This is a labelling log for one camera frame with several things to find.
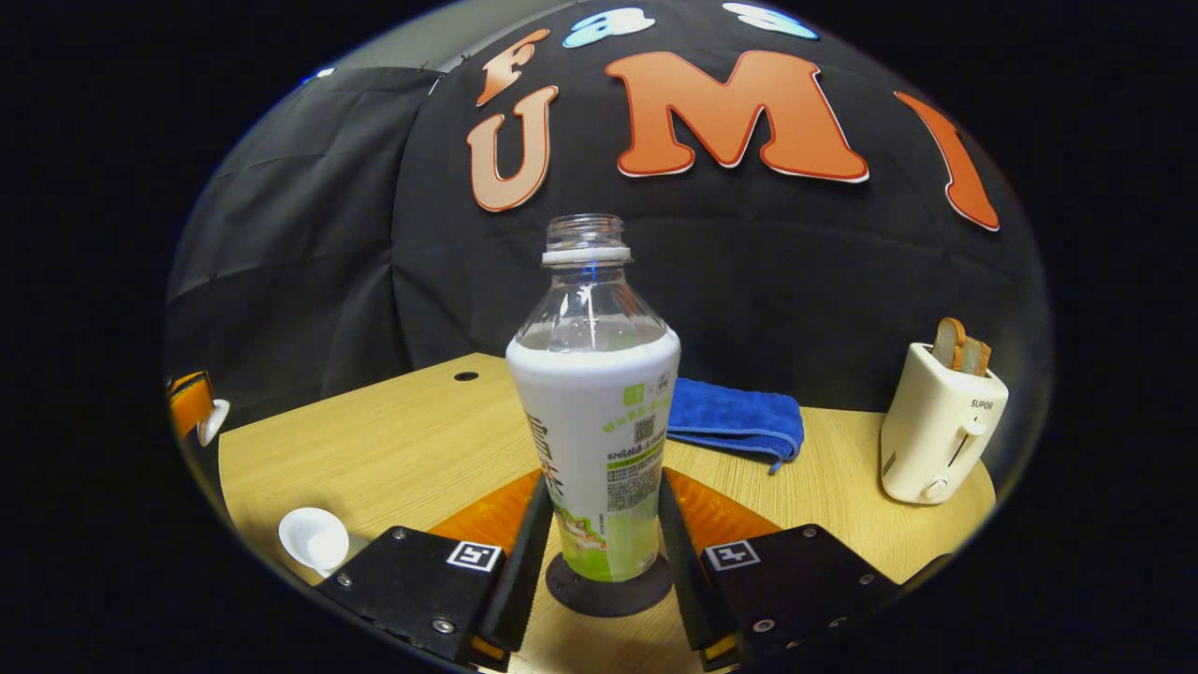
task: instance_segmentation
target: white toaster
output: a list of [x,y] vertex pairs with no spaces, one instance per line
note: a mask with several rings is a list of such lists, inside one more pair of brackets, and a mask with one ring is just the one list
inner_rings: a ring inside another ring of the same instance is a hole
[[932,346],[907,351],[898,389],[882,423],[882,486],[913,504],[940,504],[956,493],[1006,407],[1006,385],[956,372],[932,358]]

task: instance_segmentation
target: letter m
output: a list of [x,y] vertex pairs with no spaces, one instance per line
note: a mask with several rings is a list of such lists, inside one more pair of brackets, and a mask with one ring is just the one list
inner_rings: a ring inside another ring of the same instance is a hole
[[764,110],[770,128],[761,148],[766,165],[787,175],[866,180],[869,165],[849,148],[818,72],[811,61],[774,51],[745,51],[724,84],[670,51],[612,61],[606,73],[624,81],[633,132],[617,165],[631,177],[694,165],[695,151],[674,136],[673,113],[720,165],[736,166]]

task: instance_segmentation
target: bread slice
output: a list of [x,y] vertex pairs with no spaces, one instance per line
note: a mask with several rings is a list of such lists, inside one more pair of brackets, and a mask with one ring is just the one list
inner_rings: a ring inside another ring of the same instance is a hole
[[973,336],[967,336],[966,345],[961,350],[961,372],[986,377],[986,368],[990,365],[990,346]]
[[932,358],[949,370],[961,370],[961,352],[966,344],[966,326],[955,317],[942,317],[936,326]]

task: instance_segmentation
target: plastic bottle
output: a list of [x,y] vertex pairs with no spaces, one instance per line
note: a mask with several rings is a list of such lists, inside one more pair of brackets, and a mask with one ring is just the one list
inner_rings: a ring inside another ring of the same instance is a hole
[[658,554],[658,486],[678,335],[624,279],[622,220],[549,224],[549,291],[507,350],[562,539],[585,578],[622,582]]

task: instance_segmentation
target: bottle neck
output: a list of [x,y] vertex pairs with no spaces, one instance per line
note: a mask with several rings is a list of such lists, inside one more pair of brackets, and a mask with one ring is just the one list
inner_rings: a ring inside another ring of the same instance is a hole
[[598,283],[628,283],[624,279],[624,265],[597,263],[585,266],[553,266],[551,286],[557,285],[595,285]]

